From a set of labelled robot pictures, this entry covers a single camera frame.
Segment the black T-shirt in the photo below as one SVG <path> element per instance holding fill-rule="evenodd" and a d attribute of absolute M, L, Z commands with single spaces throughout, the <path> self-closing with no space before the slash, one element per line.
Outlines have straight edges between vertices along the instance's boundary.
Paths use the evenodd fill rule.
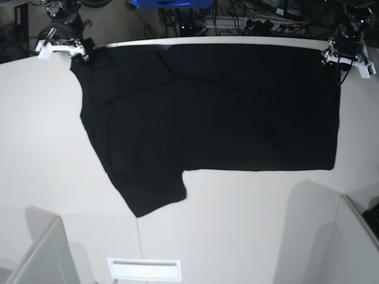
<path fill-rule="evenodd" d="M 341 92 L 318 50 L 124 46 L 70 69 L 89 141 L 136 217 L 185 199 L 185 171 L 335 165 Z"/>

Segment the blue box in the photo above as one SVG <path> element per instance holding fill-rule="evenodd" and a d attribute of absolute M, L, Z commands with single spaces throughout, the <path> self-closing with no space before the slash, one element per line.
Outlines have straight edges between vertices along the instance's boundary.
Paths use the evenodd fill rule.
<path fill-rule="evenodd" d="M 138 8 L 209 8 L 213 0 L 132 0 Z"/>

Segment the black keyboard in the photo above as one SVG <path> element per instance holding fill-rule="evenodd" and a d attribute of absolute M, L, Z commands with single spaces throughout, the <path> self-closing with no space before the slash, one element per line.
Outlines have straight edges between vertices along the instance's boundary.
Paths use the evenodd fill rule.
<path fill-rule="evenodd" d="M 371 209 L 366 210 L 362 216 L 376 237 L 379 237 L 379 204 L 376 204 Z"/>

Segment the white partition panel right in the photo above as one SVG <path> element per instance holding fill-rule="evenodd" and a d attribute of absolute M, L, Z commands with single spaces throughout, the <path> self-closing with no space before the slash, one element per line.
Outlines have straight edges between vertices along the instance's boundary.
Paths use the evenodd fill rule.
<path fill-rule="evenodd" d="M 378 240 L 347 195 L 341 197 L 335 224 L 342 248 L 333 283 L 378 283 Z"/>

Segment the white partition panel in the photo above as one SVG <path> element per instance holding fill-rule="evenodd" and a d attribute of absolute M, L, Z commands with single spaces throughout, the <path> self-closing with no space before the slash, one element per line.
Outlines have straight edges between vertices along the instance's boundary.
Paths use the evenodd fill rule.
<path fill-rule="evenodd" d="M 347 195 L 341 197 L 335 224 L 342 248 L 333 283 L 378 283 L 378 240 Z"/>
<path fill-rule="evenodd" d="M 52 218 L 5 283 L 80 283 L 61 217 Z"/>

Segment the white partition panel left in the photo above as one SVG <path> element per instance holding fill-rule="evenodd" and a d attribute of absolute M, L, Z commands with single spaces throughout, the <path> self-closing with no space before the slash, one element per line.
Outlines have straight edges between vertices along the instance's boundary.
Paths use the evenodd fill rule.
<path fill-rule="evenodd" d="M 5 283 L 80 283 L 61 217 L 52 218 Z"/>

